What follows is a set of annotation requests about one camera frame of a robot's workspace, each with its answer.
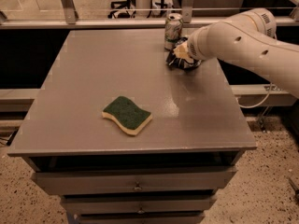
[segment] table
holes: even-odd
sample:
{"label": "table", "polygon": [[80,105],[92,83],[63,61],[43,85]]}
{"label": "table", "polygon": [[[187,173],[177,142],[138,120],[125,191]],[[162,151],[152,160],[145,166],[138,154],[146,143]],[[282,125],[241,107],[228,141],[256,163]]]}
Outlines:
{"label": "table", "polygon": [[[256,148],[216,59],[165,64],[164,29],[72,31],[8,152],[78,223],[199,223]],[[102,119],[123,95],[153,120],[136,137]]]}

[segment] sponge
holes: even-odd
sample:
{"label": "sponge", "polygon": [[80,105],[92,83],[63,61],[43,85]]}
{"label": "sponge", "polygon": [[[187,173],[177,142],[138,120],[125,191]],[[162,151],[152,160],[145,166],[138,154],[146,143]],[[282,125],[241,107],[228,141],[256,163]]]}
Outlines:
{"label": "sponge", "polygon": [[111,119],[127,134],[138,133],[152,120],[149,111],[139,108],[130,99],[119,96],[102,112],[105,119]]}

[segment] can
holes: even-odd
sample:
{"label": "can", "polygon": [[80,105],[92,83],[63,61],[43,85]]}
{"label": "can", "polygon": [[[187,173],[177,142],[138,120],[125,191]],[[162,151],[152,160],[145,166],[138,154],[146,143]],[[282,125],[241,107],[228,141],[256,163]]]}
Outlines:
{"label": "can", "polygon": [[181,30],[183,28],[183,18],[178,13],[170,13],[165,23],[165,42],[166,49],[172,49],[180,39]]}

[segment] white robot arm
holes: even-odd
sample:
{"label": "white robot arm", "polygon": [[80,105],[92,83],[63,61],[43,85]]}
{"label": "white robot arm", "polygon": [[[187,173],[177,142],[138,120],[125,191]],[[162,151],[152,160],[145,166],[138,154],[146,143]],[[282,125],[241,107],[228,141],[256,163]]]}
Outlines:
{"label": "white robot arm", "polygon": [[271,12],[257,8],[196,30],[187,48],[196,60],[217,57],[299,98],[299,46],[276,40],[275,33]]}

